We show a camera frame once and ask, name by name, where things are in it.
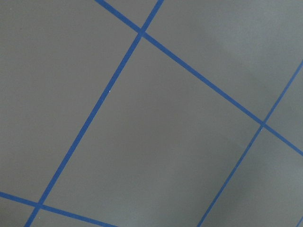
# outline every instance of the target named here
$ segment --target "gray surface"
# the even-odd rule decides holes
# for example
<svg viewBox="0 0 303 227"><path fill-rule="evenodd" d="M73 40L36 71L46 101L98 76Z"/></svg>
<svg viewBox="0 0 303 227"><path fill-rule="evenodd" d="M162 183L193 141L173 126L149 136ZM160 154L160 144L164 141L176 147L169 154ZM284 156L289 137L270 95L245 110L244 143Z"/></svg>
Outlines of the gray surface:
<svg viewBox="0 0 303 227"><path fill-rule="evenodd" d="M0 226L23 227L33 207L0 198Z"/></svg>
<svg viewBox="0 0 303 227"><path fill-rule="evenodd" d="M106 2L141 27L157 0L107 0Z"/></svg>
<svg viewBox="0 0 303 227"><path fill-rule="evenodd" d="M268 125L303 150L303 71L294 80Z"/></svg>
<svg viewBox="0 0 303 227"><path fill-rule="evenodd" d="M96 225L40 210L32 227L96 227Z"/></svg>
<svg viewBox="0 0 303 227"><path fill-rule="evenodd" d="M0 10L0 191L37 201L135 33L94 1Z"/></svg>
<svg viewBox="0 0 303 227"><path fill-rule="evenodd" d="M46 204L121 227L195 226L257 128L142 40Z"/></svg>
<svg viewBox="0 0 303 227"><path fill-rule="evenodd" d="M140 26L156 0L108 2ZM302 60L302 11L165 0L148 33L263 119ZM38 201L136 33L93 0L3 1L0 20L0 192ZM301 72L268 122L301 149L302 91ZM46 204L119 227L195 227L257 128L142 39ZM205 226L295 227L302 159L263 130ZM0 198L0 226L32 209ZM32 226L91 224L40 210Z"/></svg>
<svg viewBox="0 0 303 227"><path fill-rule="evenodd" d="M203 227L295 227L303 214L303 157L263 130Z"/></svg>
<svg viewBox="0 0 303 227"><path fill-rule="evenodd" d="M264 119L303 56L303 1L165 0L148 33Z"/></svg>

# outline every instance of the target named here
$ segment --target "concrete floor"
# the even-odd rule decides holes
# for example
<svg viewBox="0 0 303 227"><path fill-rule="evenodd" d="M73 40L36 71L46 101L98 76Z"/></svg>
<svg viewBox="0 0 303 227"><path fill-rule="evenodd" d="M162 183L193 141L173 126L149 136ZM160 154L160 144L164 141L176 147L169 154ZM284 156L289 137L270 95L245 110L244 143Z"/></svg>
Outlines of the concrete floor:
<svg viewBox="0 0 303 227"><path fill-rule="evenodd" d="M303 227L302 12L2 2L0 226Z"/></svg>

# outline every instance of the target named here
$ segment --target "diagonal blue line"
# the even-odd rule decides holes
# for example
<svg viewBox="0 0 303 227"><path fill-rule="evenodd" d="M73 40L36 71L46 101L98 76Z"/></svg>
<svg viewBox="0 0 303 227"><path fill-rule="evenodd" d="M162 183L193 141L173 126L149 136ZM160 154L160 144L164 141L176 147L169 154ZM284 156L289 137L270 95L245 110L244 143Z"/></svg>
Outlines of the diagonal blue line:
<svg viewBox="0 0 303 227"><path fill-rule="evenodd" d="M245 156L247 155L249 149L251 148L251 145L254 143L254 141L256 140L256 138L258 137L258 135L260 134L260 132L262 131L263 127L265 127L266 122L268 121L268 119L270 118L270 116L272 115L272 113L274 112L274 110L276 109L276 107L278 106L279 102L282 100L283 96L285 95L286 91L289 89L290 85L292 84L292 82L294 81L295 77L298 75L300 69L303 66L303 60L300 63L300 65L297 67L296 71L294 72L294 74L292 75L292 77L290 78L290 80L288 81L287 85L285 86L285 88L283 89L282 93L280 94L280 96L278 97L278 99L275 101L275 103L273 104L273 106L271 107L270 111L268 112L266 118L264 119L264 121L262 122L262 124L260 125L260 127L258 128L257 132L254 134L253 138L251 139L250 143L248 144L248 146L246 147L245 151L243 152L243 154L241 155L240 159L238 160L238 162L236 163L235 167L232 169L231 173L228 175L227 179L225 180L224 184L222 185L222 187L220 188L219 192L216 194L215 198L213 199L212 203L209 205L209 207L207 208L205 214L202 216L201 220L199 221L197 227L201 227L201 225L203 224L203 222L205 221L207 215L209 214L209 212L212 210L212 208L214 207L215 203L217 202L217 200L219 199L219 197L221 196L222 192L224 191L225 187L227 186L228 182L231 180L231 178L233 177L234 173L236 172L236 170L238 169L238 167L240 166L241 162L243 161L243 159L245 158Z"/></svg>
<svg viewBox="0 0 303 227"><path fill-rule="evenodd" d="M299 225L303 222L303 216L301 217L301 219L299 220L298 224L295 227L299 227Z"/></svg>
<svg viewBox="0 0 303 227"><path fill-rule="evenodd" d="M0 197L8 199L8 200L15 201L15 202L18 202L18 203L22 203L22 204L25 204L25 205L28 205L28 206L31 206L31 207L39 206L39 204L37 202L26 200L26 199L20 198L18 196L14 196L14 195L7 194L7 193L4 193L4 192L0 192ZM80 221L85 221L85 222L88 222L88 223L91 223L91 224L94 224L94 225L97 225L97 226L117 227L117 226L113 226L111 224L108 224L108 223L105 223L105 222L102 222L102 221L98 221L98 220L91 219L91 218L88 218L88 217L84 217L84 216L81 216L81 215L78 215L78 214L70 213L70 212L60 210L60 209L50 207L50 206L42 205L40 209L46 210L46 211L49 211L49 212L52 212L52 213L56 213L56 214L59 214L59 215L62 215L62 216L66 216L66 217L69 217L69 218L74 218L74 219L77 219L77 220L80 220Z"/></svg>
<svg viewBox="0 0 303 227"><path fill-rule="evenodd" d="M111 90L111 88L115 84L115 82L118 79L121 71L125 67L127 61L131 57L131 55L134 52L135 48L137 47L137 45L138 45L138 43L139 43L139 41L140 41L140 39L142 37L142 34L145 32L145 30L147 29L147 27L152 22L152 19L155 17L156 13L160 9L163 1L164 0L158 0L157 3L156 3L156 5L153 7L151 13L149 14L149 16L147 17L145 23L143 24L142 28L140 29L140 32L138 33L138 35L134 39L133 43L129 47L129 49L126 52L124 58L122 59L122 61L119 64L118 68L116 69L115 73L113 74L112 78L110 79L108 85L104 89L102 95L100 96L99 100L97 101L96 105L94 106L93 110L91 111L91 113L89 114L87 120L85 121L84 125L82 126L82 128L81 128L80 132L78 133L76 139L72 143L70 149L68 150L67 154L65 155L65 157L63 158L62 162L60 163L58 169L56 170L55 174L53 175L51 181L49 182L48 186L46 187L45 191L43 192L41 198L39 199L38 206L36 206L34 208L32 214L29 216L29 218L28 218L26 224L24 225L24 227L29 227L32 224L32 222L35 219L38 211L41 209L41 207L42 207L43 203L45 202L47 196L51 192L53 186L57 182L57 180L58 180L59 176L61 175L62 171L64 170L67 162L69 161L69 159L71 158L72 154L74 153L76 147L78 146L79 142L81 141L82 137L84 136L86 130L88 129L88 127L91 124L91 122L93 121L94 117L96 116L98 110L102 106L102 104L103 104L104 100L106 99L109 91ZM122 14L118 14L116 11L115 11L115 13L116 13L116 15L120 16L121 18L126 19L126 17L123 17Z"/></svg>
<svg viewBox="0 0 303 227"><path fill-rule="evenodd" d="M114 9L111 5L109 5L105 1L100 0L100 2L102 2L102 4L100 4L101 6L103 6L106 9L108 9L109 12L111 12L113 15L117 16L122 22L124 22L126 25L128 25L130 28L132 28L134 31L138 32L138 26L136 24L134 24L131 20L127 19L123 15L121 16L120 15L121 13L119 13L116 9ZM173 52L171 52L169 49L167 49L166 47L164 47L161 43L159 43L156 39L154 39L153 37L151 37L149 34L144 34L143 36L144 36L144 38L146 40L148 40L150 43L152 43L153 45L155 45L158 49L160 49L166 55L168 55L171 58L173 56L175 58L174 59L175 62L177 62L178 64L180 64L182 62L182 64L184 64L184 66L186 66L186 67L184 67L184 66L183 67L185 69L187 69L187 70L188 70L188 68L191 69L190 72L192 74L193 74L193 72L195 72L197 75L199 75L199 73L196 70L194 70L193 68L191 68L188 64L186 64L184 61L182 61L178 56L176 56ZM217 87L216 85L213 85L211 82L210 82L209 85L214 86L214 87L210 86L212 89L214 89L214 88ZM239 104L236 100L234 100L233 98L231 98L229 95L227 95L225 92L223 92L220 88L217 87L216 89L219 91L218 94L220 94L221 96L224 96L223 94L225 94L224 98L227 101L231 102L234 106L236 106L237 108L239 108L242 112L244 112L246 115L248 115L250 118L252 118L258 124L262 124L263 121L261 119L259 119L257 116L255 116L252 112L250 112L244 106L242 106L241 104ZM279 133L277 133L272 128L270 128L269 131L272 134L274 134L275 136L277 136L280 140L282 140L282 142L284 142L285 144L287 144L288 146L290 146L291 148L293 148L295 151L297 151L299 154L303 153L299 148L297 148L295 145L293 145L291 142L289 142L286 138L282 137Z"/></svg>

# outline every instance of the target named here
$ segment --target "blue grout line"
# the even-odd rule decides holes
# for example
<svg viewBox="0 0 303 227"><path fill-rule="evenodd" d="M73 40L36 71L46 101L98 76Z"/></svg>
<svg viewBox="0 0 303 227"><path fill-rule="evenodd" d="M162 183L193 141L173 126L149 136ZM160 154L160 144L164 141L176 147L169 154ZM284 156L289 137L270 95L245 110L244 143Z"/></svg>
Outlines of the blue grout line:
<svg viewBox="0 0 303 227"><path fill-rule="evenodd" d="M56 170L55 174L53 175L51 181L49 182L48 186L46 187L45 191L43 192L43 194L42 194L42 196L41 196L41 198L40 198L40 200L38 202L38 206L36 206L34 208L33 212L29 216L29 218L28 218L26 224L24 225L24 227L30 227L30 225L34 221L34 219L35 219L38 211L41 209L41 207L42 207L43 203L45 202L47 196L51 192L53 186L57 182L57 180L58 180L59 176L61 175L62 171L64 170L67 162L69 161L69 159L71 158L71 156L74 153L75 149L77 148L79 142L81 141L81 139L84 136L86 130L88 129L88 127L91 124L91 122L93 121L94 117L96 116L98 110L102 106L102 104L103 104L104 100L106 99L109 91L111 90L111 88L115 84L115 82L118 79L121 71L125 67L127 61L130 59L130 57L131 57L132 53L134 52L135 48L137 47L137 45L138 45L138 43L139 43L139 41L140 41L143 33L145 32L145 30L147 29L147 27L150 25L150 23L152 22L153 18L156 15L156 13L160 9L163 1L164 0L158 0L157 3L156 3L156 5L153 7L151 13L149 14L149 16L147 17L145 23L143 24L142 28L140 29L140 32L138 33L138 35L134 39L133 43L129 47L129 49L126 52L124 58L122 59L122 61L119 64L118 68L116 69L115 73L113 74L112 78L110 79L108 85L104 89L101 97L99 98L99 100L97 101L97 103L94 106L93 110L89 114L87 120L85 121L84 125L82 126L82 128L81 128L80 132L78 133L76 139L72 143L70 149L68 150L67 154L65 155L64 159L60 163L60 165L59 165L58 169ZM117 13L117 11L114 11L114 10L112 10L112 11L115 12L115 16L118 15L118 16L120 16L120 18L123 18L124 20L126 20L126 17L124 17L122 14L119 14L119 13Z"/></svg>
<svg viewBox="0 0 303 227"><path fill-rule="evenodd" d="M133 23L131 20L126 18L124 15L122 15L119 11L114 9L111 5L106 3L103 0L98 0L97 2L101 2L100 5L103 6L105 9L107 9L109 12L111 12L113 15L118 17L122 22L124 22L126 25L128 25L131 29L138 32L138 26ZM164 45L162 45L160 42L158 42L156 39L151 37L149 34L145 33L143 34L143 37L149 41L151 44L156 46L158 49L160 49L162 52L164 52L167 56L172 58L176 63L180 64L182 67L184 67L186 70L188 70L190 73L192 73L194 76L196 76L198 79L200 79L202 82L206 83L211 89L217 90L216 92L223 96L227 101L232 103L234 106L236 106L238 109L240 109L242 112L244 112L246 115L248 115L250 118L252 118L255 122L258 124L262 124L263 121L259 119L256 115L254 115L252 112L250 112L248 109L246 109L244 106L242 106L240 103L238 103L236 100L231 98L228 94L226 94L224 91L222 91L219 87L217 87L215 84L213 84L211 81L209 81L207 78L202 76L199 72L197 72L195 69L193 69L191 66L189 66L187 63L185 63L183 60L181 60L178 56L176 56L173 52L171 52L169 49L167 49ZM282 142L293 148L296 152L299 154L303 154L303 152L297 148L294 144L289 142L286 138L282 137L279 133L277 133L274 129L270 128L269 130L273 135L277 136Z"/></svg>
<svg viewBox="0 0 303 227"><path fill-rule="evenodd" d="M2 197L4 199L11 200L11 201L14 201L14 202L22 203L22 204L25 204L25 205L28 205L28 206L31 206L31 207L39 206L39 204L37 202L26 200L26 199L20 198L18 196L14 196L14 195L7 194L7 193L4 193L4 192L0 192L0 197ZM66 216L66 217L69 217L69 218L77 219L77 220L80 220L80 221L89 222L89 223L97 225L97 226L117 227L117 226L114 226L114 225L111 225L111 224L108 224L108 223L105 223L105 222L102 222L102 221L98 221L98 220L91 219L91 218L88 218L88 217L84 217L84 216L81 216L81 215L78 215L78 214L70 213L70 212L60 210L60 209L50 207L50 206L42 205L40 209L46 210L48 212L56 213L56 214L59 214L59 215L62 215L62 216Z"/></svg>
<svg viewBox="0 0 303 227"><path fill-rule="evenodd" d="M303 216L301 217L301 219L299 220L298 224L295 227L299 227L299 225L303 222Z"/></svg>
<svg viewBox="0 0 303 227"><path fill-rule="evenodd" d="M281 102L283 96L285 95L285 93L289 89L290 85L292 84L292 82L294 81L294 79L296 78L296 76L298 75L298 73L299 73L300 69L302 68L302 66L303 66L303 60L301 61L301 63L297 67L296 71L294 72L294 74L292 75L292 77L290 78L290 80L288 81L287 85L285 86L285 88L283 89L283 91L281 92L281 94L279 95L278 99L275 101L275 103L271 107L270 111L266 115L266 118L264 119L264 121L262 122L262 124L258 128L257 132L255 133L255 135L251 139L250 143L248 144L248 146L246 147L245 151L243 152L243 154L241 155L240 159L238 160L237 164L235 165L235 167L232 169L231 173L229 174L229 176L225 180L225 182L222 185L222 187L220 188L219 192L216 194L216 196L213 199L212 203L207 208L205 214L202 216L202 218L199 221L197 227L201 227L202 226L202 224L205 221L207 215L209 214L209 212L211 211L211 209L214 207L215 203L217 202L217 200L221 196L221 194L224 191L225 187L227 186L228 182L231 180L231 178L233 177L234 173L238 169L239 165L241 164L241 162L243 161L243 159L247 155L249 149L251 148L252 144L254 143L254 141L256 140L256 138L258 137L258 135L260 134L260 132L262 131L263 127L266 126L266 122L269 120L270 116L272 115L272 113L274 112L274 110L276 109L276 107L278 106L278 104Z"/></svg>

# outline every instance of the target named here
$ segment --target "floor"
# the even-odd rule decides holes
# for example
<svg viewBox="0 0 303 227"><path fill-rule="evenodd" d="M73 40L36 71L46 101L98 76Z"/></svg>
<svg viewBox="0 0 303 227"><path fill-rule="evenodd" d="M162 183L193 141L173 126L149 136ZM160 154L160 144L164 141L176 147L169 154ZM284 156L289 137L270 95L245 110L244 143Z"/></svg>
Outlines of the floor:
<svg viewBox="0 0 303 227"><path fill-rule="evenodd" d="M1 3L1 227L303 227L303 2Z"/></svg>

